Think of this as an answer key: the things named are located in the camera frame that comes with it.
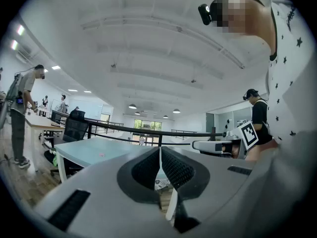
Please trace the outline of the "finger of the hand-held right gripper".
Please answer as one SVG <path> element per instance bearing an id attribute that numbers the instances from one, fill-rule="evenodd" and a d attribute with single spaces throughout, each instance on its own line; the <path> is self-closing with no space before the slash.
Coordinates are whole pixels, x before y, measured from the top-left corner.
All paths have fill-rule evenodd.
<path id="1" fill-rule="evenodd" d="M 218 156 L 222 154 L 220 141 L 193 141 L 192 148 L 206 155 Z"/>

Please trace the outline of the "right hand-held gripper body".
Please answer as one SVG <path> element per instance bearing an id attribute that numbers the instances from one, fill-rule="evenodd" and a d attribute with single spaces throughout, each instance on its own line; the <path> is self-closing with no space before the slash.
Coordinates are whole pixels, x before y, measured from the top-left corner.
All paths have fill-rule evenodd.
<path id="1" fill-rule="evenodd" d="M 222 144 L 234 144 L 240 146 L 237 159 L 245 159 L 249 150 L 258 142 L 258 136 L 251 121 L 226 132 Z"/>

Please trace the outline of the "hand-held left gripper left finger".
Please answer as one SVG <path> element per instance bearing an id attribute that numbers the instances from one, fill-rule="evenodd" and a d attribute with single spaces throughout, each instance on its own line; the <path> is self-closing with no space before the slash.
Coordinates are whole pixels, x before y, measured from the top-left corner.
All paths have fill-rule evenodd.
<path id="1" fill-rule="evenodd" d="M 81 238 L 179 238 L 155 191 L 159 148 L 90 165 L 60 184 L 35 211 L 65 235 Z"/>

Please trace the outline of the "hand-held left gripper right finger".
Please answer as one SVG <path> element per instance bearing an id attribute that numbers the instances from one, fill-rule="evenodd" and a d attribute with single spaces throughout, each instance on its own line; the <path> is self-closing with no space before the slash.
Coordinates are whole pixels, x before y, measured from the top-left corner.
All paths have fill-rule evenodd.
<path id="1" fill-rule="evenodd" d="M 251 174 L 255 162 L 161 148 L 162 169 L 173 186 L 169 208 L 174 228 L 185 233 L 225 205 Z"/>

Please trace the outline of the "person's right hand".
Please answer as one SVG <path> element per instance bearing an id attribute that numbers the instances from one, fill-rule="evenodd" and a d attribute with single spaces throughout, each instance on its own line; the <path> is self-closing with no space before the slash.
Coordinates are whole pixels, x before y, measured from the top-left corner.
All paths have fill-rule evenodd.
<path id="1" fill-rule="evenodd" d="M 222 145 L 222 153 L 226 157 L 231 157 L 233 159 L 237 159 L 239 156 L 240 146 L 234 144 L 223 144 Z"/>

